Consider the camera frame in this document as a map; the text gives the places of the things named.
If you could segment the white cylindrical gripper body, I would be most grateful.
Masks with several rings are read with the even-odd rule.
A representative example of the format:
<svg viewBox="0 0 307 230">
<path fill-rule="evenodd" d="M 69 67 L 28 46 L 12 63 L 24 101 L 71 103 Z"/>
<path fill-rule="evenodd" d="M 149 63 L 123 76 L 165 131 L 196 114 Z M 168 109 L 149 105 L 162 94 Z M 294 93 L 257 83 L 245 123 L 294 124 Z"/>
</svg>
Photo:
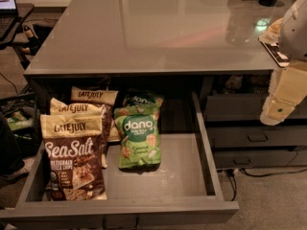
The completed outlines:
<svg viewBox="0 0 307 230">
<path fill-rule="evenodd" d="M 291 60 L 285 68 L 272 72 L 269 106 L 296 107 L 307 96 L 307 62 Z"/>
</svg>

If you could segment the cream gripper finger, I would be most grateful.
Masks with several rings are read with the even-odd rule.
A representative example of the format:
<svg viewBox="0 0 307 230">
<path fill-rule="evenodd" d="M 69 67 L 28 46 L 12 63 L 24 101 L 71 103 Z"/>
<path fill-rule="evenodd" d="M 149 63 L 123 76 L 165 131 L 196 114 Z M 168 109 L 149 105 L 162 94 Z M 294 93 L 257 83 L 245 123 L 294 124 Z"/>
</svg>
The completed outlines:
<svg viewBox="0 0 307 230">
<path fill-rule="evenodd" d="M 267 97 L 262 107 L 260 121 L 267 126 L 276 126 L 282 123 L 294 110 L 295 108 L 290 104 Z"/>
</svg>

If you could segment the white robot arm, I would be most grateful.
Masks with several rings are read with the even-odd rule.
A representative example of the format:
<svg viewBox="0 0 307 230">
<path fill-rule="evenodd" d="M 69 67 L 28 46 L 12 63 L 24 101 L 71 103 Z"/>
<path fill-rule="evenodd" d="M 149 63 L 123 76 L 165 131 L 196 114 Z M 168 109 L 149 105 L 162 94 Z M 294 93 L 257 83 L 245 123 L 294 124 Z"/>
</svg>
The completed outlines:
<svg viewBox="0 0 307 230">
<path fill-rule="evenodd" d="M 271 76 L 269 96 L 260 121 L 267 126 L 282 123 L 307 96 L 307 0 L 295 0 L 284 16 L 259 37 L 262 43 L 277 43 L 290 62 Z"/>
</svg>

